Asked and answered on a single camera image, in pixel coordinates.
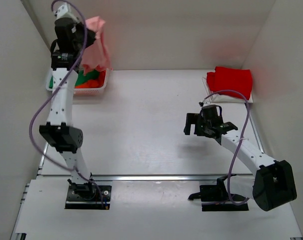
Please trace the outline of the pink t-shirt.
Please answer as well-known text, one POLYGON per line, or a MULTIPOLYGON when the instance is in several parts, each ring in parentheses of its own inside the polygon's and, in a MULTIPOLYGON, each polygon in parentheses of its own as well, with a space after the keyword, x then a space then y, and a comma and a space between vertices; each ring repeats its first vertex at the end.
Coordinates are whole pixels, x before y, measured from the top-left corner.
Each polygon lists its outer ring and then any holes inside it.
POLYGON ((83 74, 87 75, 94 70, 102 72, 109 69, 111 61, 104 39, 106 22, 101 17, 95 16, 87 19, 85 23, 87 28, 95 33, 95 40, 92 45, 84 50, 80 63, 83 68, 83 74))

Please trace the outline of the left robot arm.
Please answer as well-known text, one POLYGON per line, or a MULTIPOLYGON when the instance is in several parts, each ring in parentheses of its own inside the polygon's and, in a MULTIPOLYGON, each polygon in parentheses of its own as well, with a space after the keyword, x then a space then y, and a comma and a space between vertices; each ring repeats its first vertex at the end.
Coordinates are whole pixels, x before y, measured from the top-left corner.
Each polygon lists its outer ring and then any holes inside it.
POLYGON ((72 123, 74 87, 78 78, 76 61, 85 45, 84 25, 63 16, 54 22, 54 30, 57 39, 50 49, 53 98, 48 118, 39 126, 39 133, 63 157, 70 172, 71 189, 89 201, 97 195, 97 188, 90 182, 92 175, 81 151, 83 132, 72 123))

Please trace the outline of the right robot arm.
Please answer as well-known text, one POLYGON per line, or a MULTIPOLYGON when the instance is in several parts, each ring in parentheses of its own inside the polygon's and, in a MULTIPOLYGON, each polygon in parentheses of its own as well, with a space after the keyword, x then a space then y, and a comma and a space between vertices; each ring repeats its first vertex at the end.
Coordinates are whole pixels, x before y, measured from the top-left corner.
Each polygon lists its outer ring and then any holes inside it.
POLYGON ((232 160, 239 159, 252 173, 252 178, 241 177, 230 169, 219 177, 215 185, 201 185, 199 192, 192 193, 188 200, 200 199, 202 206, 241 206, 253 199, 258 207, 267 212, 294 201, 297 190, 292 166, 263 153, 245 139, 236 125, 224 122, 222 107, 203 106, 199 113, 187 113, 184 134, 214 139, 220 146, 233 153, 232 160))

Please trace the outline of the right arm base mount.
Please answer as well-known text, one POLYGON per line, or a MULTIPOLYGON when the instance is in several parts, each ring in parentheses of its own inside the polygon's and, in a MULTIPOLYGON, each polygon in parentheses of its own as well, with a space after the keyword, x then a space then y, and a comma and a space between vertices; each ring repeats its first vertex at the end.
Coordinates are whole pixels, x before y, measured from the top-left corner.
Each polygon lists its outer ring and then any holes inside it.
POLYGON ((199 192, 192 193, 189 201, 201 200, 201 210, 203 212, 246 212, 249 210, 248 203, 235 205, 230 201, 225 188, 225 181, 228 176, 219 177, 214 184, 202 184, 199 192))

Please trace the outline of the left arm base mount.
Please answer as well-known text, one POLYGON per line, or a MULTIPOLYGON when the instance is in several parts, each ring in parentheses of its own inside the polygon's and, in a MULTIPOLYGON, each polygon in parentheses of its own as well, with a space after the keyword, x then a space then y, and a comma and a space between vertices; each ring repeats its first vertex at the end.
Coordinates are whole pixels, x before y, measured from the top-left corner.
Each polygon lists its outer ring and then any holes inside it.
POLYGON ((111 206, 112 186, 93 184, 69 184, 65 200, 68 210, 109 210, 111 206))

